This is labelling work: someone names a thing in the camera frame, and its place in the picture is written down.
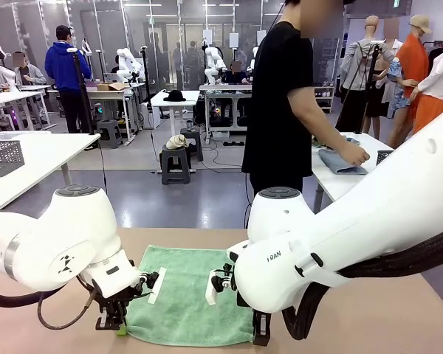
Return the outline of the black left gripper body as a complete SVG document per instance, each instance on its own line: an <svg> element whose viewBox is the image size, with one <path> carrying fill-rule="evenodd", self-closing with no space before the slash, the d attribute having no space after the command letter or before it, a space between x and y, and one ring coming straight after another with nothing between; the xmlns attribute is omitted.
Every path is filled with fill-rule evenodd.
<svg viewBox="0 0 443 354"><path fill-rule="evenodd" d="M135 289L127 287L118 293L105 298L102 294L97 293L95 301L99 304L101 313L106 311L106 316L125 317L129 302L134 298Z"/></svg>

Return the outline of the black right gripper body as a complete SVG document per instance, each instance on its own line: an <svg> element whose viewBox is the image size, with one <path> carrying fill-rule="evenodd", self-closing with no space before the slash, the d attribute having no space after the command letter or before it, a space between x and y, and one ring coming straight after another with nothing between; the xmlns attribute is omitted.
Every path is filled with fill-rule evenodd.
<svg viewBox="0 0 443 354"><path fill-rule="evenodd" d="M241 294L237 294L237 305L239 307L243 308L250 308L253 311L253 320L254 321L260 321L262 318L265 318L267 321L271 320L271 313L264 313L259 310L256 310L252 308L250 305L248 305L245 300L242 298Z"/></svg>

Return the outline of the person's right hand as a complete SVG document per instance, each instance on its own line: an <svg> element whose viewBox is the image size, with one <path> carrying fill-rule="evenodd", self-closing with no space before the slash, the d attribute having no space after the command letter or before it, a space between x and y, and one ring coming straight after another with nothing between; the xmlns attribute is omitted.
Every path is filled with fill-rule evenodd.
<svg viewBox="0 0 443 354"><path fill-rule="evenodd" d="M352 142L345 142L338 153L344 161L354 166L360 166L370 159L370 155L364 149Z"/></svg>

